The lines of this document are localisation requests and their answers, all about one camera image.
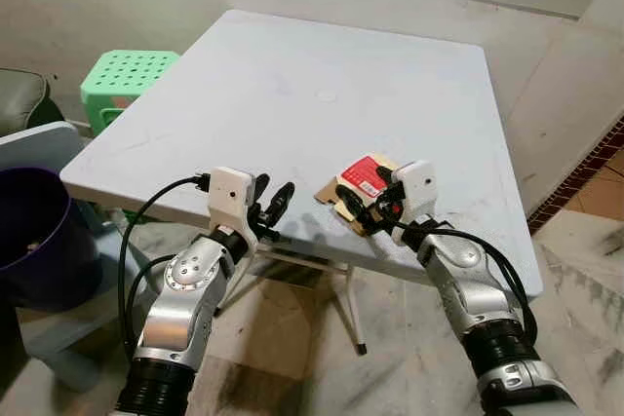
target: purple bucket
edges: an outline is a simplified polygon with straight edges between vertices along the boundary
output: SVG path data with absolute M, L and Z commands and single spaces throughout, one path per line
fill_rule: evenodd
M 94 238 L 59 177 L 0 171 L 0 294 L 17 307 L 71 309 L 101 281 Z

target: table top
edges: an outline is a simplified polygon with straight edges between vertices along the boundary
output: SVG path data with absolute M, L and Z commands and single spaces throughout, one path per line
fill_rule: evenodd
M 477 46 L 228 11 L 60 177 L 75 198 L 137 209 L 197 171 L 268 172 L 265 204 L 296 185 L 277 226 L 283 248 L 420 281 L 411 251 L 383 233 L 358 237 L 313 198 L 371 152 L 433 162 L 438 218 L 498 246 L 527 293 L 541 291 Z M 206 194 L 192 186 L 149 213 L 208 226 Z

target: green plastic stool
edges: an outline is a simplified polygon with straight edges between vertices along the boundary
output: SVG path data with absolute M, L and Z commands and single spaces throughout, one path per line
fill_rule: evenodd
M 80 85 L 94 135 L 106 129 L 178 57 L 171 51 L 118 50 L 102 54 Z

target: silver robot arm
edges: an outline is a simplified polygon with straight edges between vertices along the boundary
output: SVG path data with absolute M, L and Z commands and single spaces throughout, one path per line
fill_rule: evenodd
M 364 209 L 357 195 L 344 187 L 336 194 L 353 208 L 368 234 L 385 230 L 397 245 L 416 252 L 472 363 L 486 415 L 579 416 L 556 372 L 533 348 L 536 328 L 527 336 L 505 289 L 490 273 L 490 256 L 465 239 L 478 238 L 434 219 L 432 165 L 421 161 L 394 171 L 379 168 L 377 173 L 388 186 L 372 207 Z M 525 304 L 527 323 L 533 316 Z
M 258 237 L 275 238 L 270 228 L 293 195 L 289 182 L 266 211 L 257 199 L 268 176 L 217 168 L 211 173 L 208 236 L 169 261 L 163 290 L 152 304 L 131 362 L 126 386 L 112 416 L 182 416 L 206 350 L 217 305 L 244 255 Z

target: tiled floor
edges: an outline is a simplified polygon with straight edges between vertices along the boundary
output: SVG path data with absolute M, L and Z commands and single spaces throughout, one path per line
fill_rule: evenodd
M 535 237 L 545 287 L 533 302 L 537 349 L 586 415 L 622 414 L 624 249 L 617 249 L 617 230 L 623 224 L 565 210 Z M 158 255 L 194 234 L 148 224 L 135 243 Z M 433 288 L 359 270 L 355 287 L 369 353 L 358 357 L 342 277 L 266 263 L 254 272 L 215 320 L 187 414 L 482 414 L 470 364 Z M 102 363 L 94 388 L 74 394 L 31 360 L 5 394 L 0 415 L 106 414 L 124 383 L 116 329 L 86 342 Z
M 624 150 L 585 184 L 565 208 L 624 221 Z

